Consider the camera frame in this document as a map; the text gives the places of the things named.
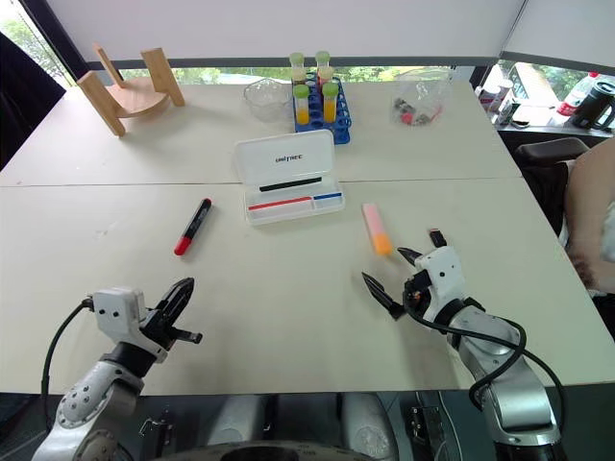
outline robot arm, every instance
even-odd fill
[[[140,290],[94,293],[98,327],[116,346],[61,399],[53,429],[35,461],[112,459],[116,434],[135,410],[142,378],[154,363],[164,361],[176,340],[198,344],[203,338],[173,327],[193,288],[194,279],[178,281],[154,309],[145,308]]]
[[[424,326],[446,333],[478,384],[486,376],[494,376],[488,377],[476,394],[474,386],[471,391],[484,414],[498,459],[565,460],[545,388],[521,356],[525,347],[522,328],[485,313],[467,296],[460,261],[452,247],[443,246],[426,255],[410,249],[399,251],[418,271],[405,284],[404,305],[395,303],[375,279],[366,274],[363,278],[396,320],[407,313]],[[518,351],[455,330],[495,337]]]

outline red stripe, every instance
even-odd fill
[[[279,202],[271,202],[270,204],[252,205],[252,206],[248,206],[248,209],[252,210],[252,209],[269,208],[270,206],[294,204],[295,202],[304,202],[306,200],[311,200],[311,197],[300,197],[298,199],[290,199],[290,200],[281,200]]]

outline black cable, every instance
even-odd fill
[[[60,341],[60,337],[68,324],[77,316],[82,309],[93,310],[94,304],[92,303],[91,298],[85,298],[81,303],[75,307],[75,309],[66,317],[66,320],[60,325],[58,331],[56,331],[56,335],[54,339],[51,340],[51,344],[49,345],[49,349],[47,350],[47,355],[45,356],[45,365],[42,369],[42,380],[40,381],[40,396],[42,399],[42,414],[45,419],[45,430],[47,433],[51,432],[51,418],[49,417],[49,408],[47,407],[47,401],[49,400],[49,369],[51,367],[51,358],[54,355],[54,351],[56,350],[56,346],[58,345],[58,341]]]
[[[435,324],[434,322],[430,322],[429,320],[425,320],[424,318],[419,316],[414,311],[414,309],[407,306],[406,298],[407,296],[405,294],[404,295],[404,307],[406,308],[406,312],[413,320],[415,320],[421,325],[424,325],[429,328],[437,329],[438,331],[442,331],[444,333],[458,334],[461,336],[470,336],[472,338],[482,339],[483,341],[489,341],[491,343],[500,344],[501,346],[506,346],[507,348],[513,351],[516,351],[517,348],[519,347],[519,345],[511,343],[504,339],[498,338],[497,336],[491,336],[489,334],[478,333],[476,331],[471,331],[468,329],[447,327],[444,325]],[[526,349],[523,349],[523,355],[529,358],[530,360],[532,360],[534,363],[536,363],[540,368],[542,368],[545,371],[545,373],[549,376],[549,378],[553,381],[553,383],[555,384],[555,389],[557,390],[557,394],[559,396],[559,402],[560,402],[559,432],[563,435],[564,427],[566,425],[566,407],[568,404],[566,400],[566,393],[564,391],[564,386],[561,384],[561,381],[559,380],[555,372],[549,367],[549,365],[543,362],[540,358],[538,358],[536,355],[534,355],[533,353],[531,353],[530,351]]]
[[[133,458],[133,456],[131,455],[131,453],[126,449],[126,447],[124,447],[122,444],[118,443],[117,444],[117,450],[116,452],[118,452],[119,454],[122,455],[122,457],[124,458],[125,461],[134,461],[135,459]]]
[[[506,362],[504,362],[493,372],[483,376],[470,387],[470,390],[468,391],[470,401],[480,411],[482,411],[482,405],[480,404],[480,401],[477,397],[478,391],[482,389],[482,387],[489,385],[496,377],[501,376],[505,371],[512,367],[514,363],[519,360],[519,358],[523,355],[523,351],[525,350],[526,344],[528,343],[528,336],[523,327],[521,327],[519,324],[516,324],[515,322],[512,322],[511,320],[503,319],[502,317],[499,318],[504,320],[505,322],[508,322],[513,327],[517,328],[517,330],[519,331],[519,344],[514,349],[514,352],[507,359]]]

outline orange highlighter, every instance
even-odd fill
[[[386,234],[386,230],[384,230],[378,208],[375,204],[363,204],[362,209],[363,218],[365,218],[365,224],[367,225],[376,254],[391,255],[393,253],[393,245],[391,244],[391,239]]]

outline orange liquid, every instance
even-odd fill
[[[307,125],[309,123],[309,112],[307,109],[297,109],[297,123]]]
[[[335,111],[337,109],[337,101],[334,99],[325,99],[325,122],[333,123],[335,121]]]

